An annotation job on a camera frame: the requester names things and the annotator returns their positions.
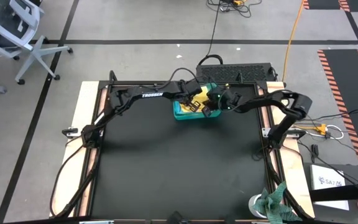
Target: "teal container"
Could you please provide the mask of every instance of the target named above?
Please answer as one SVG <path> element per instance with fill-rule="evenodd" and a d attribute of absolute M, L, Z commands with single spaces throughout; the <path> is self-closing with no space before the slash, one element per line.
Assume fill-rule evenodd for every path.
<path fill-rule="evenodd" d="M 214 83 L 203 85 L 206 86 L 208 91 L 210 91 L 211 87 L 215 88 L 216 85 Z M 209 118 L 215 118 L 221 114 L 220 110 L 215 110 L 211 113 Z M 173 102 L 173 115 L 177 120 L 185 120 L 185 119 L 197 119 L 197 118 L 205 118 L 202 112 L 183 112 L 180 106 L 180 103 L 177 101 Z"/>

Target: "floor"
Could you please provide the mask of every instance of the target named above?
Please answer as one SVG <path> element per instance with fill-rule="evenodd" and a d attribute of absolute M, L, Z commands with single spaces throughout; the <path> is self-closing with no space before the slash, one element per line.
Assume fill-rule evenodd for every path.
<path fill-rule="evenodd" d="M 235 12 L 220 14 L 214 37 L 220 41 L 211 53 L 226 63 L 270 62 L 281 77 L 300 3 L 264 1 L 252 6 L 249 19 Z M 119 80 L 166 80 L 178 67 L 195 71 L 208 51 L 215 18 L 204 0 L 44 0 L 41 7 L 45 17 L 35 39 L 46 35 L 53 44 L 67 44 L 75 53 L 46 58 L 61 75 L 60 81 L 49 80 L 35 64 L 25 74 L 23 86 L 14 77 L 24 60 L 0 57 L 0 85 L 8 89 L 0 95 L 0 221 L 5 222 L 48 217 L 67 141 L 61 130 L 71 125 L 82 81 L 106 80 L 110 70 Z M 358 12 L 351 15 L 358 26 Z M 295 40 L 305 41 L 291 47 L 287 88 L 313 100 L 312 118 L 339 113 L 316 51 L 358 49 L 346 13 L 304 10 Z M 179 73 L 175 78 L 190 77 Z M 345 129 L 340 119 L 330 124 Z M 351 144 L 348 135 L 341 141 Z M 315 140 L 306 136 L 303 142 L 310 145 Z M 330 164 L 358 165 L 355 153 L 336 141 L 320 142 L 319 147 L 321 158 Z M 309 153 L 301 150 L 309 162 Z M 18 157 L 22 170 L 18 172 L 18 166 L 14 172 Z"/>

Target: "yellow object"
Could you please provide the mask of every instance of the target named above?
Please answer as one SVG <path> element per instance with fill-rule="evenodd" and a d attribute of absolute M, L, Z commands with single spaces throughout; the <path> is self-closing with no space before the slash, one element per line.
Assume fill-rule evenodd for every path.
<path fill-rule="evenodd" d="M 193 101 L 192 101 L 192 103 L 194 103 L 194 102 L 197 101 L 198 103 L 201 104 L 201 106 L 200 106 L 200 108 L 198 108 L 197 112 L 201 112 L 201 110 L 204 108 L 203 102 L 206 101 L 206 100 L 208 100 L 208 97 L 206 96 L 206 93 L 208 92 L 208 87 L 202 86 L 201 89 L 202 89 L 202 92 L 201 92 L 201 93 L 198 93 L 197 95 L 195 95 L 195 96 L 193 97 Z M 185 106 L 185 105 L 181 104 L 181 105 L 180 105 L 180 108 L 181 108 L 182 112 L 184 112 L 184 113 L 190 113 L 190 112 L 192 112 L 192 111 L 189 109 L 189 108 L 190 108 L 189 106 Z"/>
<path fill-rule="evenodd" d="M 290 51 L 290 46 L 291 46 L 292 38 L 293 38 L 293 36 L 294 36 L 294 34 L 295 34 L 295 30 L 296 30 L 296 26 L 298 25 L 299 17 L 301 17 L 302 9 L 303 9 L 303 0 L 302 0 L 302 2 L 301 2 L 301 6 L 299 7 L 299 11 L 298 11 L 298 15 L 297 15 L 297 17 L 296 17 L 295 23 L 293 24 L 292 31 L 291 31 L 291 37 L 290 37 L 290 40 L 288 41 L 287 51 L 285 52 L 284 71 L 283 71 L 283 79 L 282 79 L 282 82 L 284 82 L 285 75 L 287 74 L 288 52 Z"/>
<path fill-rule="evenodd" d="M 247 0 L 234 0 L 233 3 L 237 6 L 243 5 Z"/>
<path fill-rule="evenodd" d="M 294 125 L 294 127 L 300 128 L 300 129 L 315 130 L 315 131 L 319 132 L 319 134 L 322 136 L 326 135 L 326 130 L 327 130 L 326 124 L 320 124 L 319 126 L 313 126 L 313 127 L 303 127 L 303 126 Z"/>

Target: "office chair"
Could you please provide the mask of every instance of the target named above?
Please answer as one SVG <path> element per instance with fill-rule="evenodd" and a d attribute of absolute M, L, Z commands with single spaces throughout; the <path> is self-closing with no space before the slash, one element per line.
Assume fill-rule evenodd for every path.
<path fill-rule="evenodd" d="M 29 58 L 15 77 L 15 81 L 20 85 L 25 83 L 22 76 L 34 60 L 37 60 L 53 79 L 59 80 L 60 76 L 55 75 L 49 69 L 41 56 L 64 50 L 67 50 L 69 54 L 73 53 L 73 50 L 67 46 L 41 49 L 42 44 L 48 42 L 44 36 L 41 36 L 34 46 L 29 44 L 37 32 L 43 15 L 44 11 L 29 0 L 0 0 L 0 54 L 19 60 L 21 52 L 30 52 Z"/>

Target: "chair leg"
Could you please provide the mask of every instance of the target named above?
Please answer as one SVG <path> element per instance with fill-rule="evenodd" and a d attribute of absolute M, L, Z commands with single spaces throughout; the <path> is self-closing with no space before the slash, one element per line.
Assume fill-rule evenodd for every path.
<path fill-rule="evenodd" d="M 49 68 L 49 66 L 42 60 L 41 56 L 39 55 L 34 55 L 35 59 L 37 59 L 37 61 L 48 71 L 48 73 L 56 78 L 56 75 L 54 74 L 54 72 Z"/>
<path fill-rule="evenodd" d="M 39 56 L 44 56 L 44 55 L 54 54 L 56 52 L 61 52 L 61 51 L 68 50 L 68 49 L 70 49 L 70 48 L 67 47 L 67 46 L 64 46 L 64 47 L 51 47 L 51 48 L 47 48 L 47 49 L 40 49 L 40 50 L 37 51 L 36 54 L 38 54 Z"/>
<path fill-rule="evenodd" d="M 37 43 L 35 43 L 33 50 L 41 49 L 42 44 L 44 43 L 45 37 L 41 35 L 41 37 L 37 40 Z"/>
<path fill-rule="evenodd" d="M 17 73 L 15 77 L 17 83 L 20 82 L 20 79 L 22 78 L 23 74 L 25 73 L 25 71 L 27 71 L 27 69 L 29 69 L 34 59 L 35 59 L 34 56 L 30 55 L 29 58 L 24 62 L 22 68 L 19 70 L 19 73 Z"/>

